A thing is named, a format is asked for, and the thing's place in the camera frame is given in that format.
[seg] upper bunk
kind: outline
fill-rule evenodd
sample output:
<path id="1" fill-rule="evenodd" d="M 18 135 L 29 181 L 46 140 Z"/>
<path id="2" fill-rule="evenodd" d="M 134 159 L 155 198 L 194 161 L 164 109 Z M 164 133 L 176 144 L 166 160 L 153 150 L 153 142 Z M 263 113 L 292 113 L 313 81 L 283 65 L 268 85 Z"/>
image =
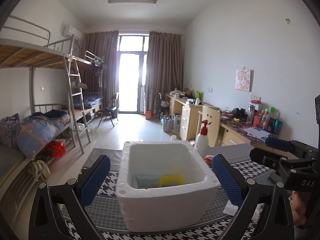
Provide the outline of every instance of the upper bunk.
<path id="1" fill-rule="evenodd" d="M 50 43 L 51 33 L 46 28 L 26 21 L 16 16 L 10 16 L 13 19 L 33 25 L 39 29 L 46 31 L 47 35 L 38 35 L 22 29 L 4 26 L 3 28 L 27 33 L 46 40 L 47 45 L 40 46 L 28 42 L 0 38 L 0 68 L 16 68 L 16 67 L 45 67 L 55 69 L 65 69 L 65 60 L 71 60 L 71 66 L 77 63 L 79 69 L 88 69 L 92 63 L 102 64 L 103 60 L 89 51 L 84 54 L 84 59 L 76 57 L 72 54 L 73 46 L 79 46 L 74 37 Z M 62 52 L 63 44 L 70 41 L 68 53 Z M 62 43 L 61 51 L 55 50 L 56 44 Z"/>

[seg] ceiling light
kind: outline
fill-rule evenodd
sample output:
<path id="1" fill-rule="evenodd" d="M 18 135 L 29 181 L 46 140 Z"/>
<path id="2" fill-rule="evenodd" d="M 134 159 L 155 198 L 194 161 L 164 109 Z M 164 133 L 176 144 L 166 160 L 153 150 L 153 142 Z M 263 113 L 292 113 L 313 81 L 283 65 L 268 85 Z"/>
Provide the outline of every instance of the ceiling light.
<path id="1" fill-rule="evenodd" d="M 122 2 L 137 2 L 137 3 L 153 3 L 156 4 L 158 0 L 108 0 L 108 3 L 122 3 Z"/>

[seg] metal screw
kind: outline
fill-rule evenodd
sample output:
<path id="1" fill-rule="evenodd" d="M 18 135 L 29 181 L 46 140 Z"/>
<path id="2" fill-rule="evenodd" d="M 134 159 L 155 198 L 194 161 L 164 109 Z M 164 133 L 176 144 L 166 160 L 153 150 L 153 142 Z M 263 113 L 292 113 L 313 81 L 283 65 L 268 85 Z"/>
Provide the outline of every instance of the metal screw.
<path id="1" fill-rule="evenodd" d="M 76 181 L 77 181 L 76 179 L 69 179 L 69 180 L 68 180 L 68 184 L 69 184 L 69 185 L 73 185 L 73 184 L 76 183 Z"/>
<path id="2" fill-rule="evenodd" d="M 42 183 L 40 183 L 39 188 L 44 188 L 44 187 L 45 187 L 45 185 L 47 185 L 47 184 L 46 184 L 46 183 L 44 183 L 44 182 L 42 182 Z"/>
<path id="3" fill-rule="evenodd" d="M 253 185 L 256 182 L 254 181 L 254 179 L 247 179 L 247 183 L 250 184 L 250 185 Z"/>
<path id="4" fill-rule="evenodd" d="M 277 182 L 277 186 L 278 186 L 278 187 L 281 187 L 281 188 L 284 187 L 284 185 L 283 185 L 282 182 Z"/>

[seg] finger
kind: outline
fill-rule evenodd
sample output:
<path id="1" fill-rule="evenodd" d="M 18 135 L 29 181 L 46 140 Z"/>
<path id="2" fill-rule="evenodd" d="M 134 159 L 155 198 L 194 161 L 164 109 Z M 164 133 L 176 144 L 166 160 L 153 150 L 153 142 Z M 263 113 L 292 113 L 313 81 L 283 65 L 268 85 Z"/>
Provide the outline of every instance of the finger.
<path id="1" fill-rule="evenodd" d="M 295 191 L 294 193 L 292 193 L 292 205 L 291 205 L 291 209 L 295 210 L 296 212 L 298 212 L 301 215 L 304 215 L 306 212 L 306 205 L 303 202 L 299 192 Z"/>
<path id="2" fill-rule="evenodd" d="M 295 210 L 292 210 L 293 224 L 298 227 L 306 223 L 307 218 L 304 215 L 299 214 Z"/>

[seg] cartoon picture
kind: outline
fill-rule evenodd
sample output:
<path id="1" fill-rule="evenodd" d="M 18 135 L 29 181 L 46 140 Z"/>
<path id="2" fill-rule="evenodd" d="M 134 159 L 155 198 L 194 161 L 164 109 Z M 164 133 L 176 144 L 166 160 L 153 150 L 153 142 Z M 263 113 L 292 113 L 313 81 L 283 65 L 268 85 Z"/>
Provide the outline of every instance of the cartoon picture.
<path id="1" fill-rule="evenodd" d="M 250 91 L 251 70 L 236 70 L 236 89 Z"/>

